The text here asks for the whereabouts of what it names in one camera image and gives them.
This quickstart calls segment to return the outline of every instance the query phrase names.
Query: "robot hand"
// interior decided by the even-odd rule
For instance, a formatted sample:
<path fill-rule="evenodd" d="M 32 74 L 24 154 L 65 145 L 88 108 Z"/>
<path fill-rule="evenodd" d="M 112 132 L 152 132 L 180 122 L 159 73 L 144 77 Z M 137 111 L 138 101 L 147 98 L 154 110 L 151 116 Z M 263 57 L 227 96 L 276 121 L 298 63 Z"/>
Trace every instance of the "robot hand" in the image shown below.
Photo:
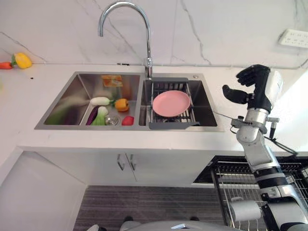
<path fill-rule="evenodd" d="M 245 91 L 233 90 L 228 85 L 224 85 L 222 87 L 224 96 L 234 103 L 248 103 L 248 109 L 265 109 L 270 113 L 283 85 L 279 72 L 256 64 L 241 71 L 236 77 L 242 85 L 247 87 L 255 85 L 254 93 L 248 94 Z"/>

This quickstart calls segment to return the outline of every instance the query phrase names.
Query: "stainless steel sink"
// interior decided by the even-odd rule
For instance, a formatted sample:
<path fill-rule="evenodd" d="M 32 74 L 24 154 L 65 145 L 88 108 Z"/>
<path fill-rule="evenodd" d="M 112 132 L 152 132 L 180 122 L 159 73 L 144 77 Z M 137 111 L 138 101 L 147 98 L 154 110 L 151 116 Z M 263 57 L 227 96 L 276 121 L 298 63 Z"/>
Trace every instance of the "stainless steel sink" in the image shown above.
<path fill-rule="evenodd" d="M 103 76 L 120 75 L 121 87 L 110 87 L 103 84 Z M 192 106 L 189 111 L 177 119 L 177 124 L 184 125 L 191 122 L 185 131 L 222 131 L 219 118 L 212 110 L 214 104 L 207 89 L 205 79 L 201 74 L 156 74 L 156 79 L 163 78 L 187 78 L 188 94 L 191 97 Z M 180 84 L 168 85 L 165 90 L 185 89 Z M 154 122 L 162 124 L 172 122 L 166 118 L 158 117 L 151 109 L 152 81 L 145 79 L 144 73 L 86 73 L 76 72 L 61 90 L 45 115 L 39 121 L 35 129 L 61 129 L 61 130 L 150 130 Z M 109 115 L 119 118 L 115 126 L 87 126 L 86 122 L 94 106 L 90 99 L 105 96 L 109 99 L 126 98 L 129 101 L 129 111 L 118 112 L 113 106 L 107 106 Z M 121 121 L 126 116 L 135 118 L 133 126 L 122 126 Z"/>

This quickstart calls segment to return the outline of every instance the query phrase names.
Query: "cabinet door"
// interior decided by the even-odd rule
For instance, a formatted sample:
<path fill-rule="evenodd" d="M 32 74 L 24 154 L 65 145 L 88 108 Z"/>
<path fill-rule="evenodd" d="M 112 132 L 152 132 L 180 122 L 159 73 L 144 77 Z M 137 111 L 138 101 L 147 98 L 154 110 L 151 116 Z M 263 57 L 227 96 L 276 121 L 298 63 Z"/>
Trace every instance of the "cabinet door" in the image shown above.
<path fill-rule="evenodd" d="M 189 186 L 214 154 L 187 150 L 135 150 L 127 152 L 138 184 Z"/>
<path fill-rule="evenodd" d="M 136 182 L 125 153 L 85 151 L 39 154 L 87 185 L 130 185 Z"/>

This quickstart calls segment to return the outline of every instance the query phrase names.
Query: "gray carpet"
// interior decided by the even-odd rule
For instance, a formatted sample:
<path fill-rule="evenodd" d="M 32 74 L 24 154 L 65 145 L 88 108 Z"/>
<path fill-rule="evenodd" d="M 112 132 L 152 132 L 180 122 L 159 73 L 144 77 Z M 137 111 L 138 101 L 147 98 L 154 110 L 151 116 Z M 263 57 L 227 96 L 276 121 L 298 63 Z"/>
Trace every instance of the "gray carpet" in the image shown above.
<path fill-rule="evenodd" d="M 201 221 L 223 225 L 214 189 L 89 186 L 74 231 L 85 231 L 93 224 L 119 231 L 128 215 L 141 223 L 197 216 Z"/>

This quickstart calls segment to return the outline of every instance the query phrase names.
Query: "marble backsplash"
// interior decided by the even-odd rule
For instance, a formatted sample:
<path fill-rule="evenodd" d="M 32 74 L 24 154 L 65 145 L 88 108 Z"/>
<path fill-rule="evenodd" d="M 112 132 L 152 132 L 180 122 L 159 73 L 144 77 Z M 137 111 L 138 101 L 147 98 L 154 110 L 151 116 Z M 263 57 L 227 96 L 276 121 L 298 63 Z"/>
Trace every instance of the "marble backsplash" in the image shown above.
<path fill-rule="evenodd" d="M 0 61 L 14 52 L 36 63 L 141 64 L 145 25 L 130 8 L 97 24 L 113 0 L 0 1 Z M 134 0 L 151 25 L 155 65 L 307 65 L 308 49 L 278 44 L 287 28 L 308 31 L 308 0 Z"/>

